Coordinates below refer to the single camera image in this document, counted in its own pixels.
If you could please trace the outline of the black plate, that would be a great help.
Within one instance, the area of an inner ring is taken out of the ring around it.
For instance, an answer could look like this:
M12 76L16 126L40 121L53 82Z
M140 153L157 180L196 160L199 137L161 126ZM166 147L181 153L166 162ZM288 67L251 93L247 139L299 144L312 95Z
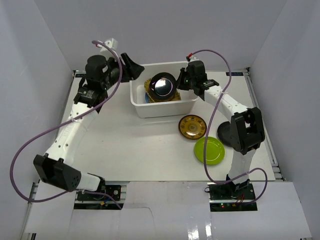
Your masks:
M156 101L169 101L176 92L177 85L175 77L168 72L160 72L151 78L148 91Z

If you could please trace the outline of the blue plate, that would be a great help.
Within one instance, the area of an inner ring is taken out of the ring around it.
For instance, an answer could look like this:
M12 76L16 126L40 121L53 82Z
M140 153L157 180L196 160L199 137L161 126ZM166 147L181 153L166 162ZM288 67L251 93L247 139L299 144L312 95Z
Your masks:
M151 100L151 98L150 98L150 96L148 95L147 92L145 93L145 102L146 102L147 104L152 103L152 100Z

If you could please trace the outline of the lime green plate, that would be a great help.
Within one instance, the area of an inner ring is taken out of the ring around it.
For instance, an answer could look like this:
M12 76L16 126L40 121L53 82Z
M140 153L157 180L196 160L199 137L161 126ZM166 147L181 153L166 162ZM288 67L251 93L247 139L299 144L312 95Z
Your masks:
M205 138L199 139L193 148L195 157L204 163L204 147ZM209 136L206 145L206 164L213 166L221 163L225 158L225 147L220 140L215 137Z

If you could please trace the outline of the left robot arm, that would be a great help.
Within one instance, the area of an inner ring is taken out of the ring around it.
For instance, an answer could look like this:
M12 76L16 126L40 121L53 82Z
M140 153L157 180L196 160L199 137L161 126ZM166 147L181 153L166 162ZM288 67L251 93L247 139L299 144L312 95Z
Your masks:
M108 90L118 82L136 80L145 69L126 53L120 55L120 60L117 62L115 58L103 55L93 55L87 59L68 123L61 128L45 154L38 154L33 160L42 182L68 192L88 191L96 200L105 196L104 178L83 173L72 166L82 138L98 116L101 103L108 98Z

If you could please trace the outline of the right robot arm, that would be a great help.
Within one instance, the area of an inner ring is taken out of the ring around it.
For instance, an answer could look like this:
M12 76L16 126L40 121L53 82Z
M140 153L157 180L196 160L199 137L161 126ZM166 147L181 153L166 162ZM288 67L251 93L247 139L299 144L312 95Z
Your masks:
M249 185L252 159L265 140L260 109L239 103L218 82L208 79L204 63L200 60L190 61L180 69L176 86L179 90L192 90L203 101L214 106L214 112L222 113L229 121L233 157L224 184L227 185L226 195L233 200L238 199Z

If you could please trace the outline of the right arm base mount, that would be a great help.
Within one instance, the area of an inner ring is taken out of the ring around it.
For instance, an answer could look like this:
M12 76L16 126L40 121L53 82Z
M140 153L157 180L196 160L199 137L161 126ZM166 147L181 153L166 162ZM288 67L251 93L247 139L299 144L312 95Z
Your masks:
M209 206L212 213L217 212L255 212L258 210L253 185L233 192L227 185L208 184L204 189L208 194Z

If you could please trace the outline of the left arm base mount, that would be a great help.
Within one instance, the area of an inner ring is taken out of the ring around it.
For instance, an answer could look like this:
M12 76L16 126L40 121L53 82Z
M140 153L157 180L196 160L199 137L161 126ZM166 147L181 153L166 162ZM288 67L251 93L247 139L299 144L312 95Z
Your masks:
M105 185L102 194L91 194L78 191L75 196L75 210L121 210L125 201L124 186L119 184Z

